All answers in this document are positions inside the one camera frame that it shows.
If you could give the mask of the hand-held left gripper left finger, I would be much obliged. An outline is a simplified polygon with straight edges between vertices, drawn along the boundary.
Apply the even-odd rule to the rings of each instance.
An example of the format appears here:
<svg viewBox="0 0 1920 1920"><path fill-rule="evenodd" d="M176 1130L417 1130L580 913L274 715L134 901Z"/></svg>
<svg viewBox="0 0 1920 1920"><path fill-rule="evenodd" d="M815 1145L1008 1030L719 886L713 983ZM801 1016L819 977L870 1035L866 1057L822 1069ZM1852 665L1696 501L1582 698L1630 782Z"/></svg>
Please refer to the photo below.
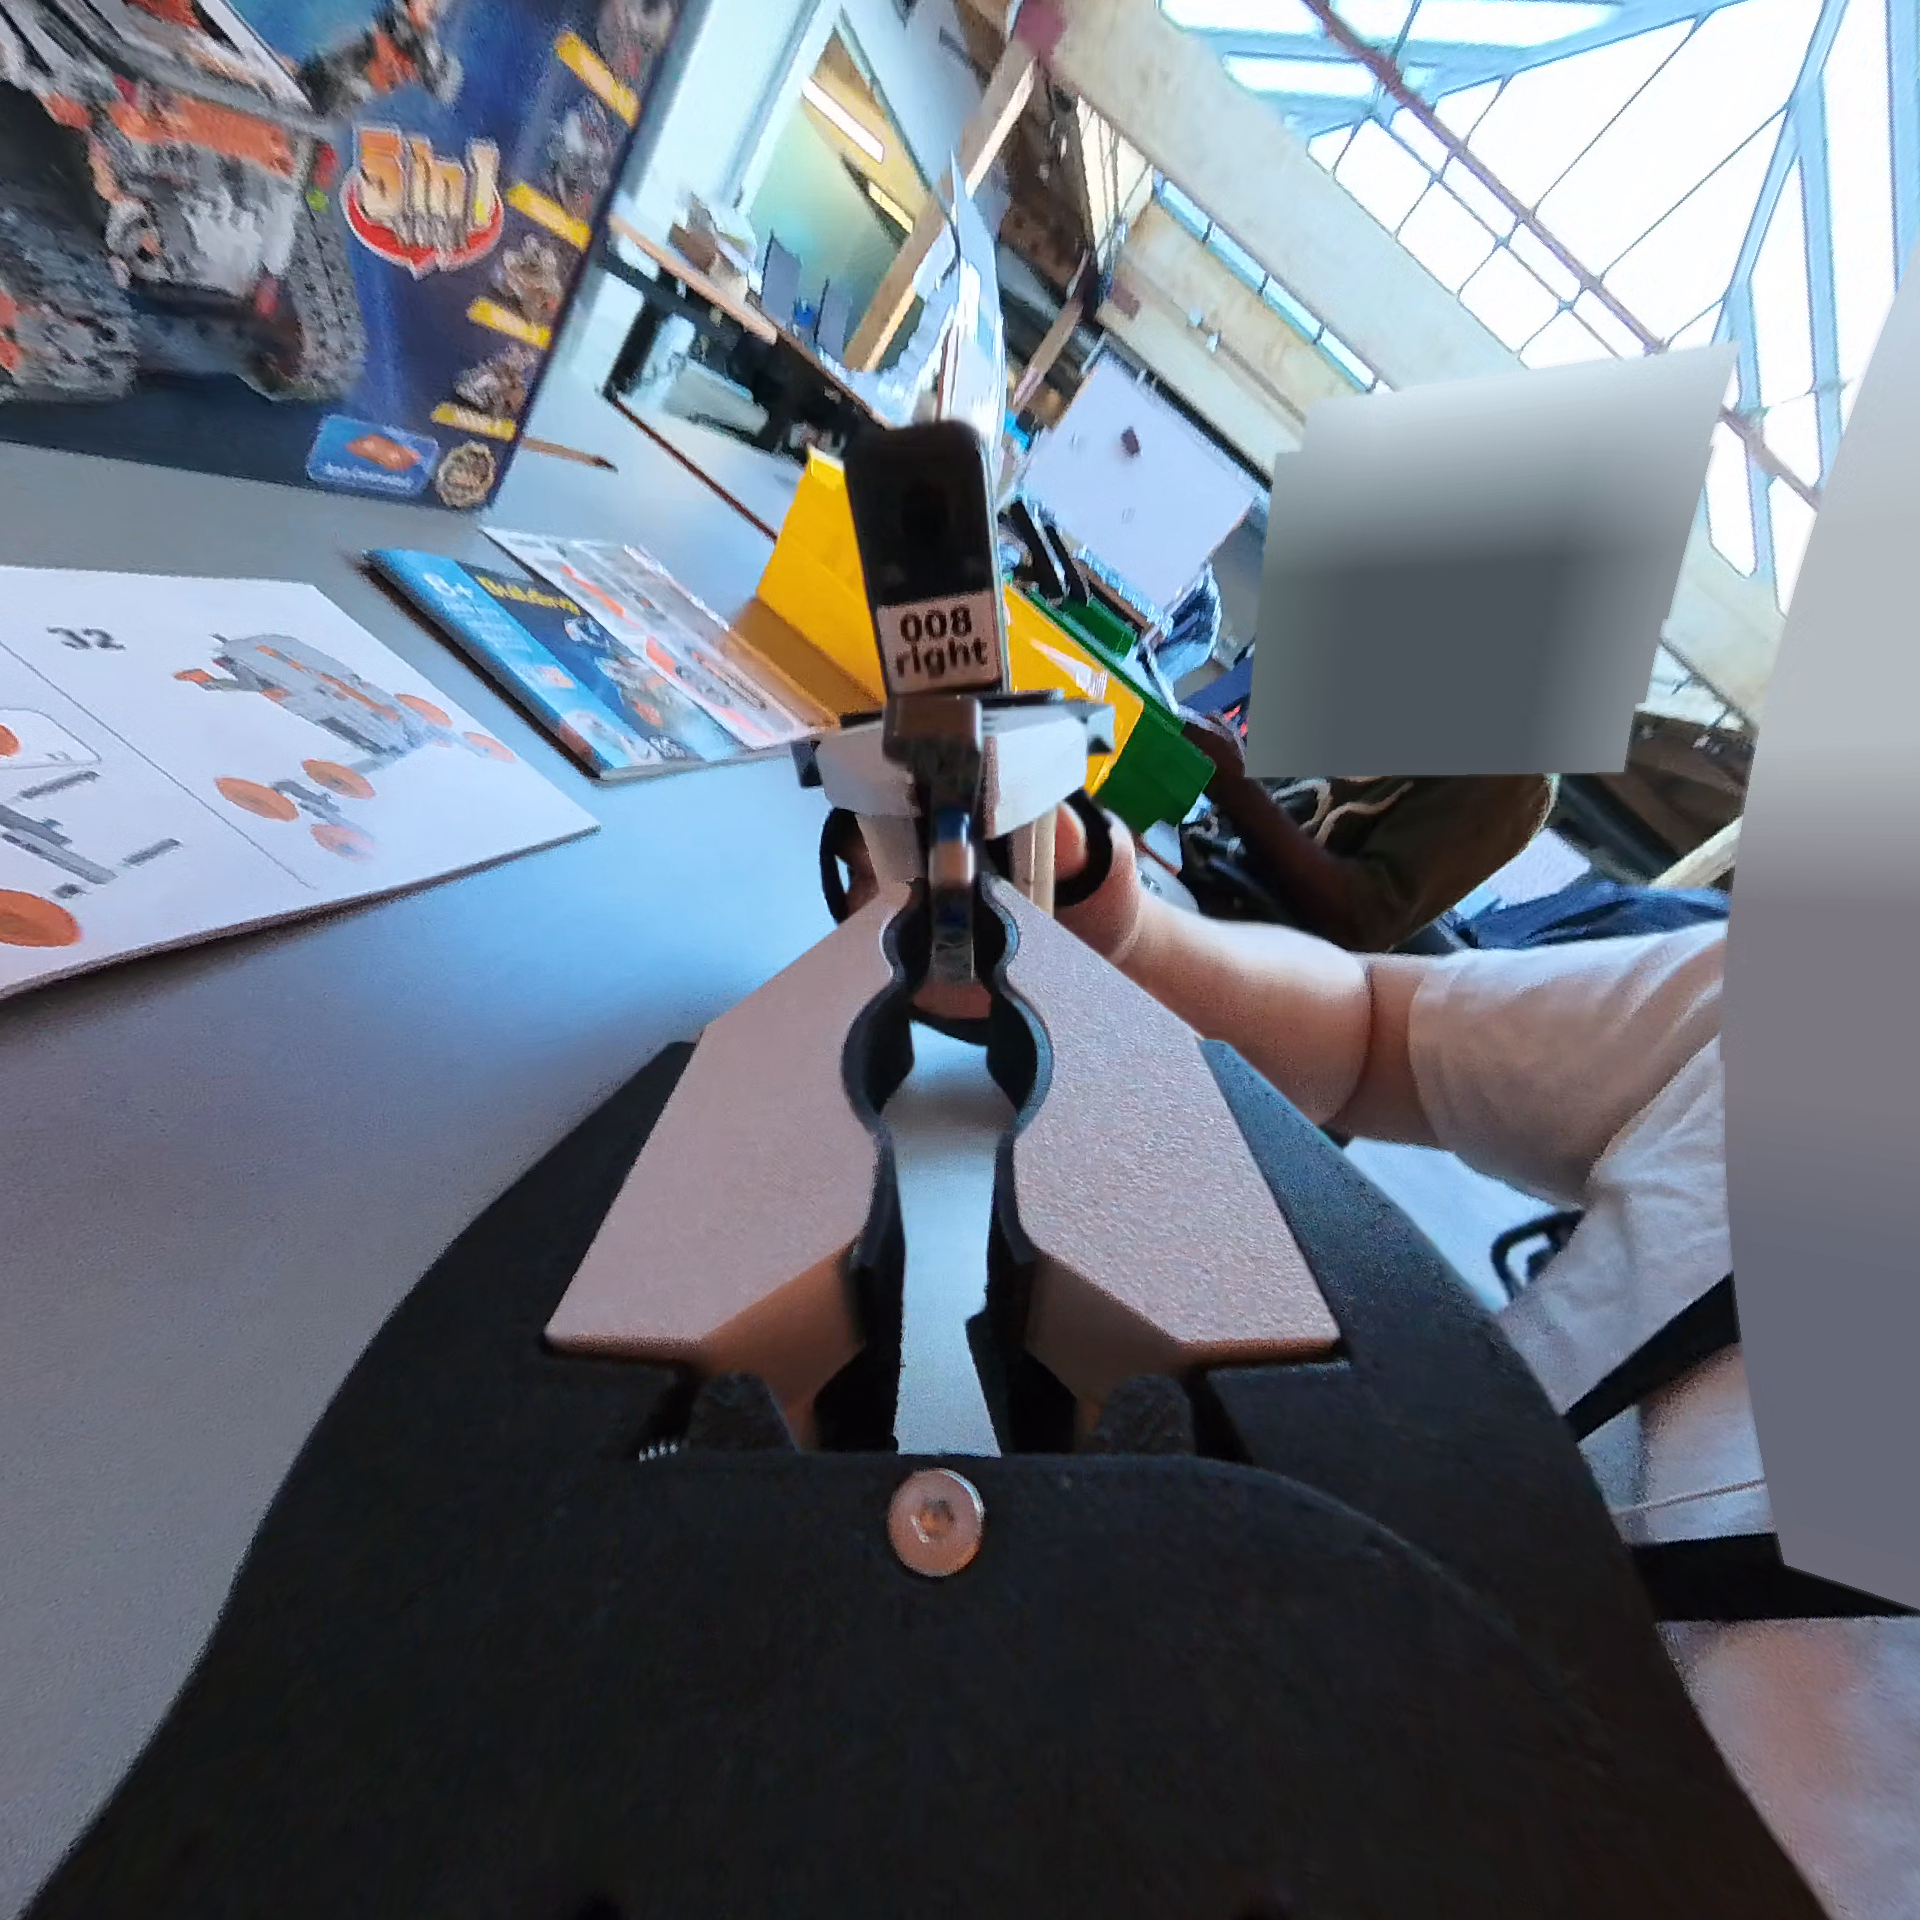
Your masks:
<svg viewBox="0 0 1920 1920"><path fill-rule="evenodd" d="M804 1448L866 1346L848 1278L879 1145L847 1081L854 1021L896 981L903 885L708 1021L544 1328L558 1353L752 1373Z"/></svg>

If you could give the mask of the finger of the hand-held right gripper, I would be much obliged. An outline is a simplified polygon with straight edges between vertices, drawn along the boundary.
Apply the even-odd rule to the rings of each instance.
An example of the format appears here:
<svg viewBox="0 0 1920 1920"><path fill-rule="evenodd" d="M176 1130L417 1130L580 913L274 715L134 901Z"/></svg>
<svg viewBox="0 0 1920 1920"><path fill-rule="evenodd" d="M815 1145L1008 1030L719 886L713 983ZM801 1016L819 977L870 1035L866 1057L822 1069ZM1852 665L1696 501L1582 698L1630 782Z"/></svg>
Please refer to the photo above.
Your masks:
<svg viewBox="0 0 1920 1920"><path fill-rule="evenodd" d="M902 819L921 811L913 775L883 749L880 726L834 726L795 739L791 757L801 783L824 789L833 809Z"/></svg>
<svg viewBox="0 0 1920 1920"><path fill-rule="evenodd" d="M1014 834L1071 800L1088 757L1115 749L1112 704L990 704L980 737L980 829Z"/></svg>

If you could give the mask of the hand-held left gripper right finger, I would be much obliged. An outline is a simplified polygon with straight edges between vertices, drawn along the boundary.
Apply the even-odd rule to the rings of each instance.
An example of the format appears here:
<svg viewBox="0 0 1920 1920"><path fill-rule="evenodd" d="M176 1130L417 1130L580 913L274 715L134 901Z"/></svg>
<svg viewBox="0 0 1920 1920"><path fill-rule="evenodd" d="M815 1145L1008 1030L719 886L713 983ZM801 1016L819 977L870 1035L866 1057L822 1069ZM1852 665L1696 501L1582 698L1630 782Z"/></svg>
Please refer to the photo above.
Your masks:
<svg viewBox="0 0 1920 1920"><path fill-rule="evenodd" d="M980 882L1000 1141L968 1337L1004 1448L1073 1448L1138 1376L1339 1358L1304 1246L1193 1027L998 878Z"/></svg>

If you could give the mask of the person's right forearm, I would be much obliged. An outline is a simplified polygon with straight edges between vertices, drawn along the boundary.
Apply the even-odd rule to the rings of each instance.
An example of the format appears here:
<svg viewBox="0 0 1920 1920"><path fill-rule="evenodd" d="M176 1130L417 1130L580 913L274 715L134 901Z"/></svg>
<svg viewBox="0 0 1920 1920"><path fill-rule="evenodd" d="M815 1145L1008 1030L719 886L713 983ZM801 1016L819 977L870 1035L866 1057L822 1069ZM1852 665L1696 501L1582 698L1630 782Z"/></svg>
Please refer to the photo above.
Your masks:
<svg viewBox="0 0 1920 1920"><path fill-rule="evenodd" d="M1343 1134L1436 1145L1411 1059L1411 1010L1436 961L1362 954L1294 928L1186 909L1171 1011L1230 1043L1307 1119Z"/></svg>

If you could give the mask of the grey desk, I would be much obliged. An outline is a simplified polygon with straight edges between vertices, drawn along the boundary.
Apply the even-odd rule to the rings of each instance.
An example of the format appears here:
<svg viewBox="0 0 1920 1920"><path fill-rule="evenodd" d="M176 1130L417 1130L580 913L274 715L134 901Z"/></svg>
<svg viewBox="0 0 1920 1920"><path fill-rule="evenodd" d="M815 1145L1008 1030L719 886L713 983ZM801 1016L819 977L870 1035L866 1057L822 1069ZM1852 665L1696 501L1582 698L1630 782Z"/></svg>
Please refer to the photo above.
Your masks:
<svg viewBox="0 0 1920 1920"><path fill-rule="evenodd" d="M6 562L326 591L599 829L6 1005L2 1901L153 1731L331 1393L440 1251L833 920L790 757L596 783L366 575L481 522L6 448Z"/></svg>

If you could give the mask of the person's right hand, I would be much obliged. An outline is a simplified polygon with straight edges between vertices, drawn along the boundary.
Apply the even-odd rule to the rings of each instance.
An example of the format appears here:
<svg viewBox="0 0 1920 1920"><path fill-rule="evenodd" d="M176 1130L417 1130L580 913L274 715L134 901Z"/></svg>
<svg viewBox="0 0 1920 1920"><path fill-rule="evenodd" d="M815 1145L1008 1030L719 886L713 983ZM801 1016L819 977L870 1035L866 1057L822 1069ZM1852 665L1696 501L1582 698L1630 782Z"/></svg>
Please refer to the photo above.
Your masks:
<svg viewBox="0 0 1920 1920"><path fill-rule="evenodd" d="M1180 950L1169 938L1186 930L1185 912L1146 885L1136 834L1087 793L1062 801L1051 825L1051 915L1142 989L1171 1000Z"/></svg>

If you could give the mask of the green plastic bin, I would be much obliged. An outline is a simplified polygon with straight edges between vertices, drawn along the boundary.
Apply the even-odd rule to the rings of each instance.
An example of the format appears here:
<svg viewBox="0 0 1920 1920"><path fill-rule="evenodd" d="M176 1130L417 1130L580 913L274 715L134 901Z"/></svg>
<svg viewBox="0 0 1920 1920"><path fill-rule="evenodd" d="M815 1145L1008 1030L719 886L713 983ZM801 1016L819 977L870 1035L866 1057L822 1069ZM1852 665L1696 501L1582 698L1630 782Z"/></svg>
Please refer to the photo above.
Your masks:
<svg viewBox="0 0 1920 1920"><path fill-rule="evenodd" d="M1054 687L1114 711L1114 749L1088 757L1088 793L1135 831L1180 825L1215 763L1138 662L1138 633L1099 603L1057 608L1017 585L1004 606L1016 690Z"/></svg>

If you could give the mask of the yellow plastic bin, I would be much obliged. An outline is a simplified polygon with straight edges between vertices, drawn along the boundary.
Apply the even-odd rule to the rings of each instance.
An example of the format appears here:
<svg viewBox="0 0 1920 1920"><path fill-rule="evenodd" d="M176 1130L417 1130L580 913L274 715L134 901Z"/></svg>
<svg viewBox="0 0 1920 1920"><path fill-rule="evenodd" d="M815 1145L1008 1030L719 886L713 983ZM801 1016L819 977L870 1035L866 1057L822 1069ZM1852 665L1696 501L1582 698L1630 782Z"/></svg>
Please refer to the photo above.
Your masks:
<svg viewBox="0 0 1920 1920"><path fill-rule="evenodd" d="M807 675L824 680L825 665L833 665L856 686L811 690L810 698L834 713L874 713L883 706L880 654L848 510L847 471L816 448L807 451L758 597L801 638L802 665L787 666L790 679L811 687ZM1142 725L1146 698L1014 583L1004 585L1002 597L1016 690L1057 687L1068 697L1114 707L1114 751L1088 757L1088 790L1098 793Z"/></svg>

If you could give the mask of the white board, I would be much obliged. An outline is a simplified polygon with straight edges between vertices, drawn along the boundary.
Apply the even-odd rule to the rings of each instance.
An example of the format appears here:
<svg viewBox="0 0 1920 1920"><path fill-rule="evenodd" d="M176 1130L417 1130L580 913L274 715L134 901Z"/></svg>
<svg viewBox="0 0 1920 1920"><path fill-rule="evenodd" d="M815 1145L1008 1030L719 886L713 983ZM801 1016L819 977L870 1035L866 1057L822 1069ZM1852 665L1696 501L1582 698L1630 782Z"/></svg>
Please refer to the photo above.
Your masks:
<svg viewBox="0 0 1920 1920"><path fill-rule="evenodd" d="M1171 613L1258 502L1258 481L1107 353L1038 437L1020 493L1138 603Z"/></svg>

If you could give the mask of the wooden table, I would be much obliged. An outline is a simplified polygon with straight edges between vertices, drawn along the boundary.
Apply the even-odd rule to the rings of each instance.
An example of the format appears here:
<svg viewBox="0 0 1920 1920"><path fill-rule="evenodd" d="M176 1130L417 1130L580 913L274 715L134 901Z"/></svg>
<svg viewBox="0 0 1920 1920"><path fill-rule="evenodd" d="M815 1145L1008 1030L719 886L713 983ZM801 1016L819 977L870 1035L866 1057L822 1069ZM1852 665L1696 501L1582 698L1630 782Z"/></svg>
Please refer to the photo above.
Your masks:
<svg viewBox="0 0 1920 1920"><path fill-rule="evenodd" d="M641 424L673 416L795 461L884 424L850 371L681 250L609 215L593 262L641 301L599 387Z"/></svg>

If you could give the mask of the blue instruction booklet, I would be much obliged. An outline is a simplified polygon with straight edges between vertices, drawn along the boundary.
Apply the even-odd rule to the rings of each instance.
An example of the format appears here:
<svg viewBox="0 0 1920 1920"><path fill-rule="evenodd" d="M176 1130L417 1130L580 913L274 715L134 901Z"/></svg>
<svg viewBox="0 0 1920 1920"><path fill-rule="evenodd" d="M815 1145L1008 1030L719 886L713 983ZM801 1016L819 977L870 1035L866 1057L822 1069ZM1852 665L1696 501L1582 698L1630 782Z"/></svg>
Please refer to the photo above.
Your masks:
<svg viewBox="0 0 1920 1920"><path fill-rule="evenodd" d="M502 567L407 546L366 565L593 776L761 758L830 726L646 549L498 525L487 539Z"/></svg>

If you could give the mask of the person's white shirt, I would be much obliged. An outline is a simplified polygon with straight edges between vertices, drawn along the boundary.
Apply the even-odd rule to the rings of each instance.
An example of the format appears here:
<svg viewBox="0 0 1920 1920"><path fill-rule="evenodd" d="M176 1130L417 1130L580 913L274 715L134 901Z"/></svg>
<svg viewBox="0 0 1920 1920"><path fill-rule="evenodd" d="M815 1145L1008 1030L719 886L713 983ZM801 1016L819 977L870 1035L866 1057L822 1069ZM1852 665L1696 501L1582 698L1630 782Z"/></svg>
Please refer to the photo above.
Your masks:
<svg viewBox="0 0 1920 1920"><path fill-rule="evenodd" d="M1411 1010L1438 1146L1579 1222L1499 1320L1636 1495L1641 1544L1771 1531L1732 1301L1722 977L1729 926L1465 950Z"/></svg>

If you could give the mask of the blue cloth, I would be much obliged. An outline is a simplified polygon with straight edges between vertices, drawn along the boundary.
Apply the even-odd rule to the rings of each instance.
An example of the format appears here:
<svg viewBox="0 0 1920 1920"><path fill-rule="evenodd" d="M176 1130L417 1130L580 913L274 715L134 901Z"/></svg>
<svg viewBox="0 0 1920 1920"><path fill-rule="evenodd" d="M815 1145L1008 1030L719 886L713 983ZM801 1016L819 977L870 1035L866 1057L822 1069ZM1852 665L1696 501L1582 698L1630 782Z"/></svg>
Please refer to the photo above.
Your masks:
<svg viewBox="0 0 1920 1920"><path fill-rule="evenodd" d="M1732 901L1718 886L1670 888L1587 878L1574 880L1550 896L1491 905L1462 920L1458 937L1480 950L1539 950L1724 926L1731 909Z"/></svg>

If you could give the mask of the open white instruction booklet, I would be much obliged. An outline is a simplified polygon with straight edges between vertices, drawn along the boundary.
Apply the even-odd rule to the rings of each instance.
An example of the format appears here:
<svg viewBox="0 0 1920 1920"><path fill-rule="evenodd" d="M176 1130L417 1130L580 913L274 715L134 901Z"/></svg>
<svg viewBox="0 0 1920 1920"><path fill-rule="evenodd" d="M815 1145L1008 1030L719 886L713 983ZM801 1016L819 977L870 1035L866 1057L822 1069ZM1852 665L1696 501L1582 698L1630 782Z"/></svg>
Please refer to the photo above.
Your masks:
<svg viewBox="0 0 1920 1920"><path fill-rule="evenodd" d="M599 826L307 583L2 567L2 998Z"/></svg>

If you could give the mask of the toy robot kit box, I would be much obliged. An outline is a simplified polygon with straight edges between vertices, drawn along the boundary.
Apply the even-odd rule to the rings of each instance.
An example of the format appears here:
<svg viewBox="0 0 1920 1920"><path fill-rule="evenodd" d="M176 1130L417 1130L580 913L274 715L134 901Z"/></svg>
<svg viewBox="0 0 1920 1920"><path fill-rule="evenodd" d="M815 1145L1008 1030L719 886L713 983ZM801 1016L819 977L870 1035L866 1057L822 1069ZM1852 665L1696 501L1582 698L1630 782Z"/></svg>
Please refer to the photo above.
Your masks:
<svg viewBox="0 0 1920 1920"><path fill-rule="evenodd" d="M6 440L487 507L684 10L6 2Z"/></svg>

